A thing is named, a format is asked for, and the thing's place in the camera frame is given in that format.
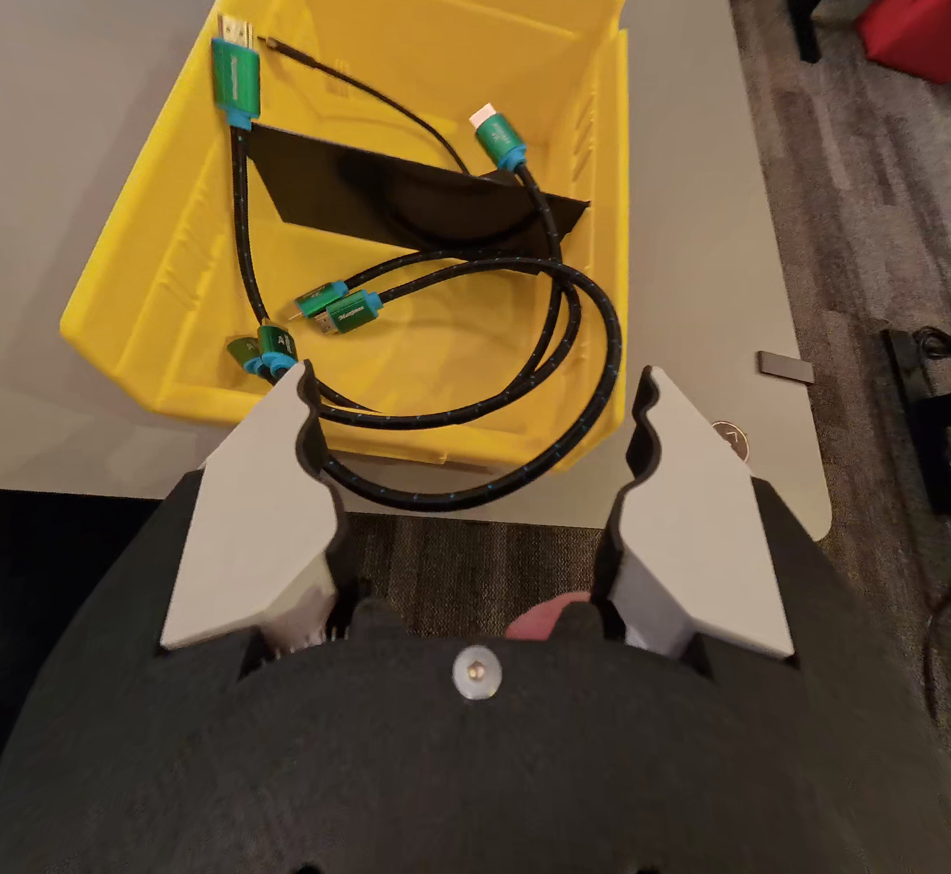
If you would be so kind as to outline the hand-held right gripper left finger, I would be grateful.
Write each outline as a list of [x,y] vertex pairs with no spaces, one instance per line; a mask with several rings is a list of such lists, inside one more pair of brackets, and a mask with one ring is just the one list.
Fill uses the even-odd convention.
[[160,634],[168,651],[257,630],[278,655],[326,642],[351,583],[347,519],[311,363],[303,360],[212,452]]

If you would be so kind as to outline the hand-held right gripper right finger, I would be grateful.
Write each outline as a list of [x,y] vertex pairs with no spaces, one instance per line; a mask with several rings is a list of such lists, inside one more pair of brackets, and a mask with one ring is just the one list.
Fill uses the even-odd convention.
[[659,367],[634,398],[633,480],[598,552],[598,604],[615,639],[670,659],[706,635],[794,655],[752,473]]

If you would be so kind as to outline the yellow storage bin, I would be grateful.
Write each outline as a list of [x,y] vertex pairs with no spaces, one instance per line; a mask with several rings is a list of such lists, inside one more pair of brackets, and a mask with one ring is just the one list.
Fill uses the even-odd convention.
[[[473,176],[493,173],[469,118],[493,104],[565,231],[564,262],[626,331],[629,147],[625,0],[215,0],[61,319],[63,337],[149,411],[240,422],[267,386],[226,344],[255,332],[233,234],[229,136],[215,105],[217,15],[303,50],[431,123]],[[261,125],[460,170],[410,119],[275,52],[261,54]],[[249,234],[264,302],[406,252],[283,222],[249,163]]]

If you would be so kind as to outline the person's right hand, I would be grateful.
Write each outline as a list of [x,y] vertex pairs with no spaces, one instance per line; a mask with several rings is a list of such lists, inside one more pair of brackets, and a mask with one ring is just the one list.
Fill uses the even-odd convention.
[[504,637],[514,641],[545,641],[564,609],[576,603],[589,603],[589,593],[565,593],[535,604],[508,625]]

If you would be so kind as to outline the round dark table button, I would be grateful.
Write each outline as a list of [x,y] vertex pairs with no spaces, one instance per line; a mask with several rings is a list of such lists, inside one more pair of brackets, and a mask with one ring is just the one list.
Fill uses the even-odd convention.
[[749,439],[742,428],[729,420],[717,420],[711,423],[711,427],[714,428],[723,440],[728,442],[733,452],[737,454],[743,463],[749,462]]

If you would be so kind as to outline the small table control pad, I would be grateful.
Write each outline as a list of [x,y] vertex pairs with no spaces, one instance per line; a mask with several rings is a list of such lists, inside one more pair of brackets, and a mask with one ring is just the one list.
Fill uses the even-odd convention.
[[757,370],[760,374],[783,381],[811,386],[815,383],[815,372],[811,363],[798,357],[788,357],[759,351],[756,355]]

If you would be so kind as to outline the red bag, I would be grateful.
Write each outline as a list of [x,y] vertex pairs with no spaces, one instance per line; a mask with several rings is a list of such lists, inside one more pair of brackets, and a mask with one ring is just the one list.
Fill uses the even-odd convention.
[[950,0],[873,0],[855,27],[868,61],[950,83]]

